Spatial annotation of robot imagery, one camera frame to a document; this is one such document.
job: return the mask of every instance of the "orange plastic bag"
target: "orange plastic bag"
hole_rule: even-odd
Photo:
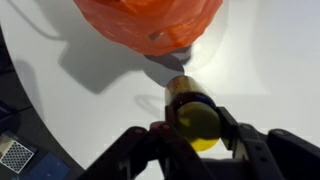
[[[148,55],[191,45],[222,4],[222,0],[74,1],[105,37]]]

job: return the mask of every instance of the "white surface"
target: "white surface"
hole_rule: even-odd
[[[186,75],[237,121],[320,145],[319,7],[319,0],[225,0],[194,43]],[[126,128],[164,118],[158,83],[181,72],[103,38],[72,0],[1,0],[0,20],[33,105],[82,167]],[[221,145],[202,153],[227,155]],[[151,168],[141,179],[157,176]]]

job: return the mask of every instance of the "black floor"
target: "black floor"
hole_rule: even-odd
[[[4,122],[0,121],[0,134],[5,130],[10,130],[19,138],[38,149],[32,161],[21,172],[22,174],[28,172],[28,170],[36,165],[47,152],[52,152],[71,168],[67,180],[77,179],[83,172],[83,169],[59,145],[33,108],[13,66],[10,65],[10,58],[3,44],[1,33],[0,103],[8,105],[15,112],[9,120]],[[0,180],[12,180],[17,179],[17,177],[18,174],[0,164]]]

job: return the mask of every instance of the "yellow object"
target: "yellow object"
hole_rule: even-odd
[[[190,95],[199,95],[201,100],[194,98],[185,103],[184,99]],[[221,127],[219,116],[213,109],[213,101],[194,79],[188,76],[172,79],[166,88],[166,104],[179,104],[175,109],[175,127],[194,150],[204,151],[217,143]]]

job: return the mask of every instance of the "white table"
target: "white table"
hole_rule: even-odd
[[[319,0],[225,0],[185,74],[238,122],[320,145],[319,7]],[[72,0],[1,0],[0,20],[29,98],[83,168],[128,127],[164,119],[159,84],[181,72],[103,38]],[[220,144],[201,156],[230,154]],[[140,179],[161,179],[151,164]]]

